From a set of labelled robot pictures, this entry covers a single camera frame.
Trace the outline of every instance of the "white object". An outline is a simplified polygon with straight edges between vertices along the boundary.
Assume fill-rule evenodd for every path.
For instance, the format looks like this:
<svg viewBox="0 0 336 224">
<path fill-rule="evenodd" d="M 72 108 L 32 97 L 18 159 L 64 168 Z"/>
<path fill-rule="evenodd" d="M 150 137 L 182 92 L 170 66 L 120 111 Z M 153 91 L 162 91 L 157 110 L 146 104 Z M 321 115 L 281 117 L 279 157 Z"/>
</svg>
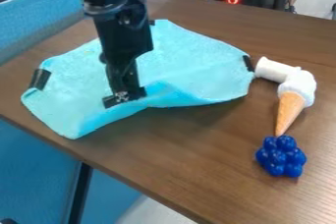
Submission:
<svg viewBox="0 0 336 224">
<path fill-rule="evenodd" d="M 257 62 L 254 74 L 257 78 L 268 79 L 277 83 L 283 83 L 287 77 L 301 70 L 301 67 L 292 67 L 261 57 Z"/>
<path fill-rule="evenodd" d="M 310 107 L 315 101 L 316 81 L 311 72 L 298 71 L 289 75 L 278 87 L 278 96 L 286 91 L 296 92 L 305 99 L 305 107 Z"/>
</svg>

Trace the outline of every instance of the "ice cream cone toy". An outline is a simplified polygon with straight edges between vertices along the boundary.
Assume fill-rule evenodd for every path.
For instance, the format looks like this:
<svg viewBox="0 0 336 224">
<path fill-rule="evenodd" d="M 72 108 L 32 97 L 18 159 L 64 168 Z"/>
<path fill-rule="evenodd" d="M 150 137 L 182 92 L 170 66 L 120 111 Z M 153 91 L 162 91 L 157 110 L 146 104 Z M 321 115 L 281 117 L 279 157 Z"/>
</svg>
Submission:
<svg viewBox="0 0 336 224">
<path fill-rule="evenodd" d="M 289 75 L 278 87 L 279 109 L 275 136 L 283 135 L 300 113 L 314 103 L 316 81 L 308 71 L 297 71 Z"/>
</svg>

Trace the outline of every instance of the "blue partition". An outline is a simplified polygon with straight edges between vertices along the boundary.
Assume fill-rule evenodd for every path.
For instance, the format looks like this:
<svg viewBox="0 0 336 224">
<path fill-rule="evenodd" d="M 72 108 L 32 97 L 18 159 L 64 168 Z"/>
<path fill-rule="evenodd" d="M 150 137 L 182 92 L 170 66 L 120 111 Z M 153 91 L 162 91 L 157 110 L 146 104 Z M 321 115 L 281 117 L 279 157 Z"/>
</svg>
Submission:
<svg viewBox="0 0 336 224">
<path fill-rule="evenodd" d="M 83 16 L 82 0 L 1 3 L 0 64 Z M 0 120 L 0 220 L 67 223 L 79 164 Z M 139 192 L 94 170 L 82 223 L 114 223 L 139 196 Z"/>
</svg>

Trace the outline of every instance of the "white nozzle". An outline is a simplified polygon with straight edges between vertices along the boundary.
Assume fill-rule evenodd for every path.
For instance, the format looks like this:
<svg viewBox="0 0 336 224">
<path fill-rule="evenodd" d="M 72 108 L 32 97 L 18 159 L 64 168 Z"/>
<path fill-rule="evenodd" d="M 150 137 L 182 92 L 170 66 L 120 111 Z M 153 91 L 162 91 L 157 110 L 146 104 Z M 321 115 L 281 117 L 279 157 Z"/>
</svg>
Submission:
<svg viewBox="0 0 336 224">
<path fill-rule="evenodd" d="M 292 67 L 261 57 L 257 62 L 254 74 L 257 78 L 268 79 L 277 83 L 286 81 L 287 77 L 299 71 L 301 67 Z"/>
</svg>

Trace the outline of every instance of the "floor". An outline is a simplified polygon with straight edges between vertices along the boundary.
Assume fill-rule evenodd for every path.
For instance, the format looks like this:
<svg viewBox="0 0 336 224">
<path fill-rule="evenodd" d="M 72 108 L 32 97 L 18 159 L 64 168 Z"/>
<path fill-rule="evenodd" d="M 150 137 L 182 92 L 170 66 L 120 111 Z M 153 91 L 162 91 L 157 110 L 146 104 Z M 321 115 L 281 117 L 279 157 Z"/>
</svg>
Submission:
<svg viewBox="0 0 336 224">
<path fill-rule="evenodd" d="M 298 14 L 331 19 L 331 7 L 336 0 L 297 0 Z M 141 197 L 117 224 L 195 224 L 174 210 L 150 199 Z"/>
</svg>

